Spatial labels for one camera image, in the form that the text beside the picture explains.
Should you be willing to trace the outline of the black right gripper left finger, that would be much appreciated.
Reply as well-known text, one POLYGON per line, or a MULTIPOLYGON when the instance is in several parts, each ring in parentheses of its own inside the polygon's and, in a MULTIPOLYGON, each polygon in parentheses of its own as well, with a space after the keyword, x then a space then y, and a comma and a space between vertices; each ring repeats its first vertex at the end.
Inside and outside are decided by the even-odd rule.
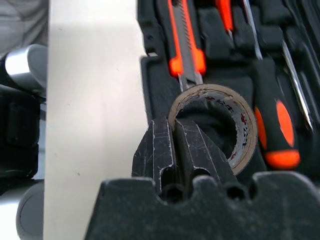
POLYGON ((178 181, 174 139, 166 118, 151 120, 133 155, 131 176, 153 179, 157 193, 178 181))

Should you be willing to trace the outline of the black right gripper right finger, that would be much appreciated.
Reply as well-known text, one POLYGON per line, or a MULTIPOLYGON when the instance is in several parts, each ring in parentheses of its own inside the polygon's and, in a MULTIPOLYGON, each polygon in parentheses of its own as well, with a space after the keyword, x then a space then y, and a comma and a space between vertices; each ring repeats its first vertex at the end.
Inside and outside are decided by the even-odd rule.
POLYGON ((191 187, 193 179, 203 175, 221 185, 237 182, 225 154, 195 122, 176 120, 174 136, 178 147, 179 169, 186 186, 191 187))

